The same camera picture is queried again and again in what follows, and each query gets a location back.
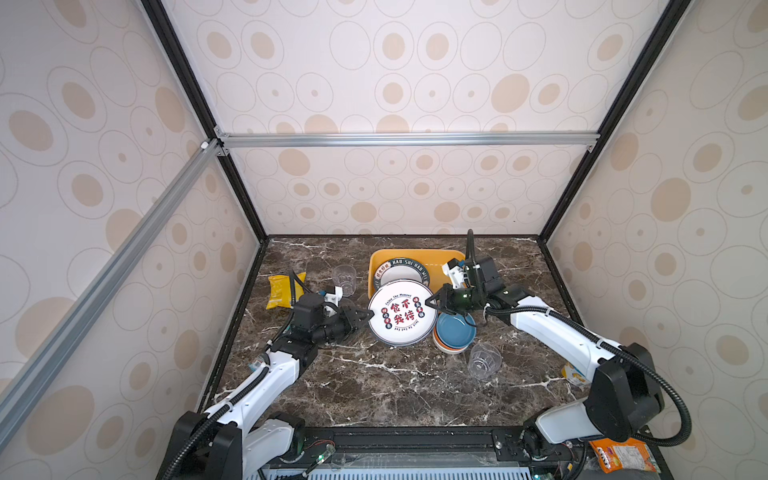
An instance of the yellow tray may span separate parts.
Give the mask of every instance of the yellow tray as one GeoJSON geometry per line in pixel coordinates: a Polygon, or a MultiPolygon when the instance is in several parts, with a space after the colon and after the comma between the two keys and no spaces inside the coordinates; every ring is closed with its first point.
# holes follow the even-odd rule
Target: yellow tray
{"type": "Polygon", "coordinates": [[[368,298],[374,293],[373,274],[382,263],[393,258],[410,258],[422,264],[429,272],[429,289],[432,293],[440,290],[443,283],[451,283],[451,280],[442,272],[442,266],[450,259],[464,260],[464,254],[458,250],[438,250],[438,249],[384,249],[377,250],[371,255],[371,261],[368,264],[368,298]]]}

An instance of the glass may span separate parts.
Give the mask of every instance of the glass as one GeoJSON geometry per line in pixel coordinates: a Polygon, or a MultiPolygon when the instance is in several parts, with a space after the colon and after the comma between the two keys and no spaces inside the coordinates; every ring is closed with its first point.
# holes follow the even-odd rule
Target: glass
{"type": "Polygon", "coordinates": [[[469,353],[469,375],[485,380],[502,367],[502,355],[490,343],[478,343],[469,353]]]}
{"type": "Polygon", "coordinates": [[[333,285],[340,286],[344,296],[352,296],[357,286],[357,271],[352,265],[339,265],[333,267],[331,273],[333,285]]]}

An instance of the brown marble countertop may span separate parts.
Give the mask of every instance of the brown marble countertop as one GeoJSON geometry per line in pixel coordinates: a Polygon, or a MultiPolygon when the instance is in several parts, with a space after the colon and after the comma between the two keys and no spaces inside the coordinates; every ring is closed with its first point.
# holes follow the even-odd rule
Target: brown marble countertop
{"type": "MultiPolygon", "coordinates": [[[[382,248],[465,250],[464,237],[276,237],[270,241],[259,276],[232,346],[217,399],[250,374],[266,341],[280,328],[288,309],[265,310],[267,279],[293,268],[306,271],[307,286],[331,290],[331,269],[349,263],[357,270],[356,305],[368,305],[369,258],[382,248]]],[[[535,241],[475,238],[478,257],[494,258],[507,284],[520,283],[565,313],[554,280],[535,241]]],[[[393,348],[364,329],[345,346],[321,349],[299,380],[280,395],[265,415],[284,411],[310,426],[519,425],[538,410],[586,395],[561,376],[558,354],[527,333],[482,312],[475,342],[490,343],[502,354],[501,370],[478,381],[467,372],[469,351],[448,355],[431,336],[414,346],[393,348]]]]}

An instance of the patterned wall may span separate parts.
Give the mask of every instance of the patterned wall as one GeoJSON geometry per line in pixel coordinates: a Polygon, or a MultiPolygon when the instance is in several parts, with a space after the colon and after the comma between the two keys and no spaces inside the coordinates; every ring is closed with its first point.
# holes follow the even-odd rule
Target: patterned wall
{"type": "Polygon", "coordinates": [[[0,3],[0,391],[200,145],[134,3],[0,3]]]}
{"type": "Polygon", "coordinates": [[[596,129],[666,1],[164,3],[225,131],[310,133],[596,129]]]}
{"type": "Polygon", "coordinates": [[[216,161],[0,455],[0,479],[154,478],[256,255],[216,161]]]}
{"type": "Polygon", "coordinates": [[[267,233],[537,234],[584,145],[234,149],[267,233]]]}
{"type": "Polygon", "coordinates": [[[768,469],[767,41],[766,0],[692,10],[550,242],[585,322],[688,404],[680,480],[768,469]]]}

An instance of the snack package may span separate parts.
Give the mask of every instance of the snack package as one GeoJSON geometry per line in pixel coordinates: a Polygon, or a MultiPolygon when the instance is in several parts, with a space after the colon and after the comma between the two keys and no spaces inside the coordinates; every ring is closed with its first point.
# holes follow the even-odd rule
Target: snack package
{"type": "Polygon", "coordinates": [[[605,473],[617,470],[642,470],[659,473],[659,465],[648,445],[640,440],[629,439],[626,442],[614,442],[610,439],[589,442],[596,454],[598,463],[605,473]]]}
{"type": "Polygon", "coordinates": [[[589,386],[589,382],[587,381],[587,379],[584,378],[581,372],[579,372],[576,367],[571,365],[570,362],[565,364],[565,366],[561,370],[561,373],[563,374],[563,377],[567,381],[569,381],[572,385],[589,386]]]}
{"type": "MultiPolygon", "coordinates": [[[[302,282],[306,281],[306,272],[299,273],[302,282]]],[[[304,290],[296,284],[296,300],[304,294],[304,290]]],[[[266,303],[266,309],[276,306],[291,308],[290,305],[290,278],[287,275],[270,276],[270,301],[266,303]]]]}

